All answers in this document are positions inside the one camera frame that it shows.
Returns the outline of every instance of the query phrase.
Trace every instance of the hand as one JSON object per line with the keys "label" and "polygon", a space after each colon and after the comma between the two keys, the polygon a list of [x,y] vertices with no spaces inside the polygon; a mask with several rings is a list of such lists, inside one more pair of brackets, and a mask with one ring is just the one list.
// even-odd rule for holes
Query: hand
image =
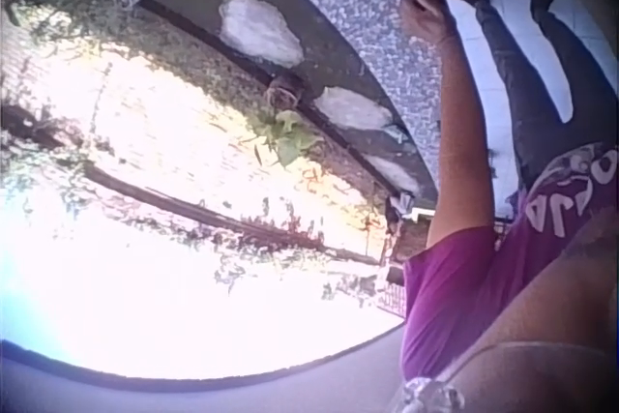
{"label": "hand", "polygon": [[457,37],[456,21],[445,0],[401,0],[399,15],[405,33],[433,45]]}

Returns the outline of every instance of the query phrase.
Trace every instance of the person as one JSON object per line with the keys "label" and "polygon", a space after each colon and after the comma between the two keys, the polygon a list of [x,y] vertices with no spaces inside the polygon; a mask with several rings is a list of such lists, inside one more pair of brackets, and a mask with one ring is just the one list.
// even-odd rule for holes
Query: person
{"label": "person", "polygon": [[[410,381],[390,413],[413,397],[445,398],[436,386],[461,413],[618,411],[618,226],[616,212],[589,221],[464,354],[435,379]],[[429,392],[411,388],[420,385]]]}
{"label": "person", "polygon": [[464,1],[506,84],[525,195],[495,250],[486,123],[456,22],[445,0],[402,0],[404,29],[435,46],[442,70],[438,202],[427,248],[404,265],[405,380],[443,371],[578,231],[604,210],[617,211],[618,102],[594,57],[549,11],[552,0],[531,0],[570,83],[574,116],[564,124],[489,0]]}

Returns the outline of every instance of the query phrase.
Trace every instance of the wall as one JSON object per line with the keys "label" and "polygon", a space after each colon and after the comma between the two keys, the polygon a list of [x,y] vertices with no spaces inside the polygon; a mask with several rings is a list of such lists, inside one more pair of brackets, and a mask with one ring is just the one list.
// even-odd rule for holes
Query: wall
{"label": "wall", "polygon": [[399,386],[401,337],[398,328],[315,369],[250,387],[195,394],[112,391],[3,359],[2,399],[8,411],[37,413],[383,413]]}

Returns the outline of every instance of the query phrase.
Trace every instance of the white tiled floor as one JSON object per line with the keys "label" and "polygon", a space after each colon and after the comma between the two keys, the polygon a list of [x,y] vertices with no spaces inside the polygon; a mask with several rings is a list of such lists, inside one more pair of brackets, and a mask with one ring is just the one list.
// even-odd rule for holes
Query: white tiled floor
{"label": "white tiled floor", "polygon": [[[466,53],[482,96],[486,113],[488,144],[497,153],[494,159],[494,167],[498,175],[498,178],[494,180],[496,213],[499,216],[509,216],[512,209],[505,203],[505,198],[516,190],[517,177],[512,146],[512,119],[505,85],[496,71],[482,28],[475,18],[473,9],[460,0],[447,1],[457,18],[457,27],[464,39]],[[572,98],[568,81],[553,48],[531,19],[529,0],[490,1],[503,16],[524,54],[540,72],[563,121],[568,121],[572,117]],[[583,39],[617,92],[619,81],[617,59],[593,18],[577,0],[554,0],[551,11]]]}

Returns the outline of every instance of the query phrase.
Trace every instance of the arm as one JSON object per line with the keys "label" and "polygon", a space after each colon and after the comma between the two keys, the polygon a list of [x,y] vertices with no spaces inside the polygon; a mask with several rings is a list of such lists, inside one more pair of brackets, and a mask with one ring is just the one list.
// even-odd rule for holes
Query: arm
{"label": "arm", "polygon": [[440,188],[427,246],[469,227],[494,224],[486,123],[464,47],[457,34],[438,47],[442,61]]}
{"label": "arm", "polygon": [[456,22],[445,0],[402,0],[404,29],[436,45],[442,61],[438,205],[427,246],[494,224],[486,123]]}

